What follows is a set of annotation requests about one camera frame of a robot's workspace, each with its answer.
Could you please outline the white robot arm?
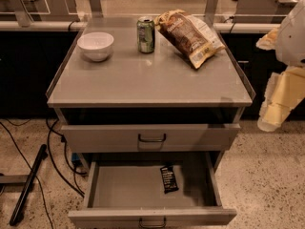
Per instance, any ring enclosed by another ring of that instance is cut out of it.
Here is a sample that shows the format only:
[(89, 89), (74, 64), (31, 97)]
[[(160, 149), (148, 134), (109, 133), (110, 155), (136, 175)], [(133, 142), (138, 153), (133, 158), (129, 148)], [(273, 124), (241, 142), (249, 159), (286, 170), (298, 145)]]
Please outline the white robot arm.
[(275, 50), (276, 59), (287, 66), (282, 73), (271, 74), (257, 120), (260, 130), (273, 132), (305, 99), (305, 0), (299, 0), (280, 26), (260, 38), (256, 46)]

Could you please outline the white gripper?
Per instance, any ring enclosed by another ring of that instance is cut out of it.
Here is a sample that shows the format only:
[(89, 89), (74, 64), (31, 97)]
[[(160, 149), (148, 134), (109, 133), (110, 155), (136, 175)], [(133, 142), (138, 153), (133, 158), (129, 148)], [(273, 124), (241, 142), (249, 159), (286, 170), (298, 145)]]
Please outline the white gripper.
[[(258, 39), (256, 46), (265, 51), (274, 50), (277, 33), (278, 28), (270, 30)], [(305, 98), (305, 69), (288, 67), (281, 74), (272, 73), (264, 97), (257, 126), (264, 132), (273, 132)]]

